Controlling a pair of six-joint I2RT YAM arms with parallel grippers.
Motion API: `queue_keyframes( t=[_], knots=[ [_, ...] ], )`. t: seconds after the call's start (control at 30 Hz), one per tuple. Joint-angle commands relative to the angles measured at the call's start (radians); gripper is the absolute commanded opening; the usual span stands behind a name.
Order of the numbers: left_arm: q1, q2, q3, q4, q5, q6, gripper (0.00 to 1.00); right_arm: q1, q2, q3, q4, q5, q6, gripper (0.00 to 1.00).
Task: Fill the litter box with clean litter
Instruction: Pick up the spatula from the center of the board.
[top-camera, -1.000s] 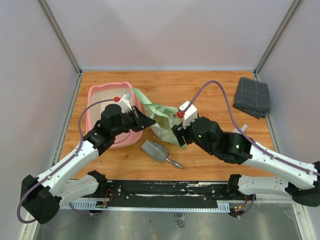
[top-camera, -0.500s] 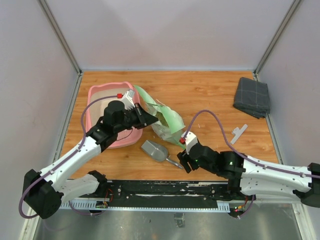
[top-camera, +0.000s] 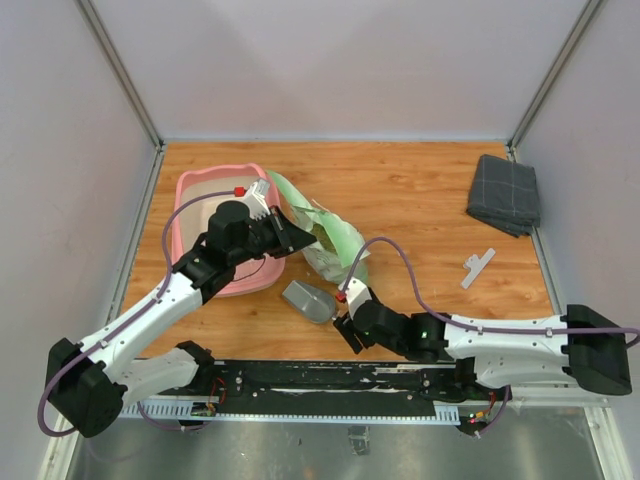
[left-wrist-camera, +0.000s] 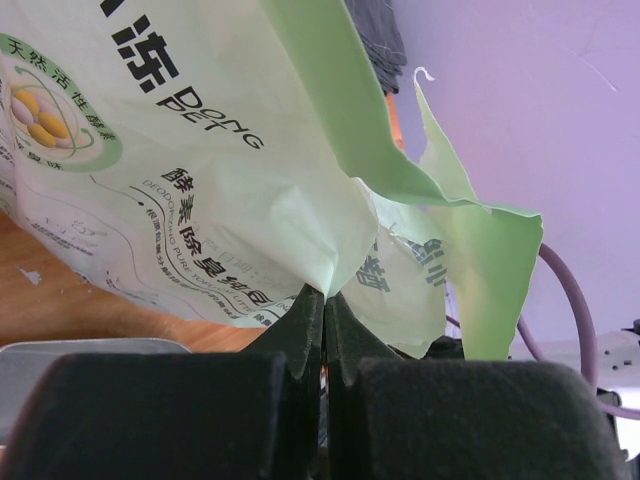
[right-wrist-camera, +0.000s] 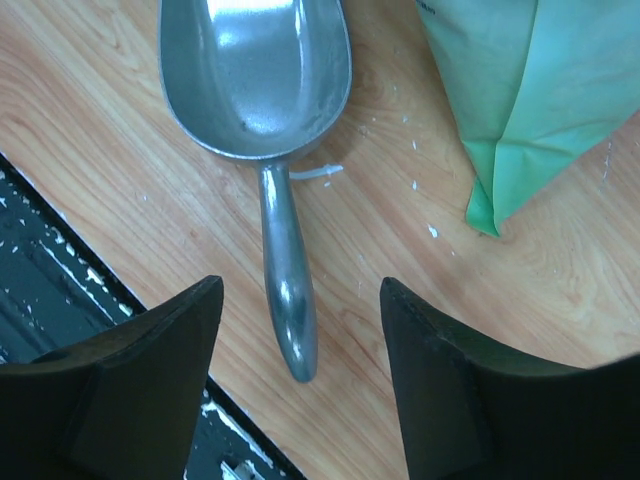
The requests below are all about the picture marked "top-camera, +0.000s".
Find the green cat litter bag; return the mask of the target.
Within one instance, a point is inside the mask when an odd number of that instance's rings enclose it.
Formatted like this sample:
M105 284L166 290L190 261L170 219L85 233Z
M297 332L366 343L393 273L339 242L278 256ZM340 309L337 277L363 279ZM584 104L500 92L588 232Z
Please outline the green cat litter bag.
M337 214L310 202L283 175L271 170L268 174L287 202L294 223L316 237L314 244L302 250L304 258L324 280L341 284L365 243L364 237Z

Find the grey metal scoop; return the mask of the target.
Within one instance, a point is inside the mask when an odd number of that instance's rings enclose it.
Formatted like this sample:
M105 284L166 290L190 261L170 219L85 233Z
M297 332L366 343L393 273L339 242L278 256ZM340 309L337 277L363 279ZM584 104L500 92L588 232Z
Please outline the grey metal scoop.
M282 297L313 324L324 324L336 318L337 307L334 297L308 283L292 281L283 291Z

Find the pink litter box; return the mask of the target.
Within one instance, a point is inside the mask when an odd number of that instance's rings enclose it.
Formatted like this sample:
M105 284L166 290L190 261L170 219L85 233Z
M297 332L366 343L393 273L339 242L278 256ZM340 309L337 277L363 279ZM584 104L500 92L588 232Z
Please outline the pink litter box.
M231 242L242 237L241 227L224 227L219 220L212 222L218 206L225 201L238 200L240 188L249 189L263 179L271 180L269 174L255 163L218 165L183 172L176 186L174 206L188 201L198 201L185 208L172 222L171 258L177 262L190 250L200 234L205 235L207 247L231 248ZM233 281L219 295L232 297L258 292L271 287L282 275L285 260L269 255L262 260L253 258L236 267Z

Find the white plastic bag clip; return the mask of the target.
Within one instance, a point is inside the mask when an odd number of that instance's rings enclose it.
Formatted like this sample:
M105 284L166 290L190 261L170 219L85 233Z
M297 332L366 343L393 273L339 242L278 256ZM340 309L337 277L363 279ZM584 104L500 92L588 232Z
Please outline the white plastic bag clip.
M465 260L463 267L467 271L467 274L461 281L461 287L464 290L469 289L484 268L494 258L495 254L496 251L493 248L488 248L482 255L473 254Z

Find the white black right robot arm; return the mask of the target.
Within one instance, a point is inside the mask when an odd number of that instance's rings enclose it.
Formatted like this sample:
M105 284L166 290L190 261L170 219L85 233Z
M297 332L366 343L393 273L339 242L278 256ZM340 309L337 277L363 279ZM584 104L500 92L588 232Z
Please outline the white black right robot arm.
M605 396L632 392L624 333L584 305L570 304L563 315L508 322L405 315L367 299L334 326L355 353L379 345L411 362L454 364L453 387L466 400L487 389L570 381Z

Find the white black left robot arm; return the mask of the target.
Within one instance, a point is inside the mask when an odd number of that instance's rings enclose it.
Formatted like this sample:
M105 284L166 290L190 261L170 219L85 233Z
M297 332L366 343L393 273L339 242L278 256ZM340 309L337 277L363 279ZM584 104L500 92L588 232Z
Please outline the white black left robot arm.
M107 326L78 342L67 338L49 350L45 386L37 406L40 431L56 438L74 432L102 433L129 405L174 387L207 393L214 383L212 357L192 342L141 360L139 354L170 326L205 305L235 277L238 266L266 257L280 259L315 243L277 206L245 195L219 204L207 229L163 280L141 301ZM51 405L70 423L51 429Z

